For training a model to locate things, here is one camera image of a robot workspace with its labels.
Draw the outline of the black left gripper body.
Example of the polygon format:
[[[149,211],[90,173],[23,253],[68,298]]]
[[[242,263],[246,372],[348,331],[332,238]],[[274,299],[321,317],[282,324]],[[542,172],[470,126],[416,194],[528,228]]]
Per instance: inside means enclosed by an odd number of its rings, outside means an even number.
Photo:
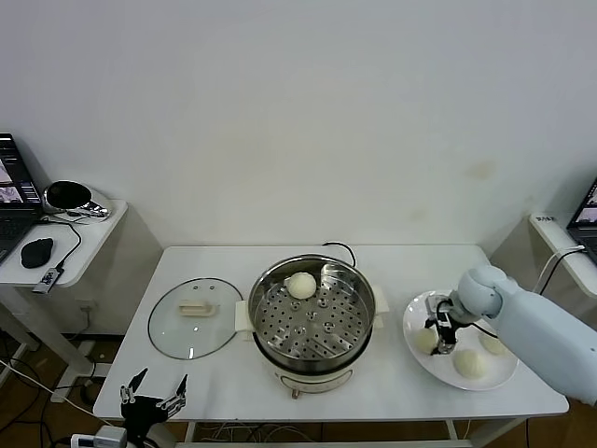
[[[168,412],[161,408],[162,399],[135,396],[126,403],[120,404],[121,416],[125,427],[151,427],[165,422]]]

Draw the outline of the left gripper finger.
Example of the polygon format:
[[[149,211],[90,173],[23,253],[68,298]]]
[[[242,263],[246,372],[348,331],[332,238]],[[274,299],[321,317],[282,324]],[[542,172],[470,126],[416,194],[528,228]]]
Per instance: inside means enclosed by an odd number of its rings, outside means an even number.
[[[134,375],[126,385],[122,385],[120,387],[119,394],[121,402],[134,402],[135,393],[140,384],[143,382],[147,371],[148,368],[142,369],[140,372]]]
[[[160,408],[166,413],[178,413],[186,406],[187,375],[183,377],[176,388],[174,395],[161,402]]]

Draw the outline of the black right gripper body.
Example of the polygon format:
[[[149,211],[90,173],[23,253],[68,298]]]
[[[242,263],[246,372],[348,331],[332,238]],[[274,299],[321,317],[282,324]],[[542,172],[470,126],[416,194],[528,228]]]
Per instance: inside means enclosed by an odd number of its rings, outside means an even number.
[[[438,309],[437,317],[437,335],[440,346],[443,348],[453,348],[457,344],[456,331],[457,325],[451,314],[447,310]]]

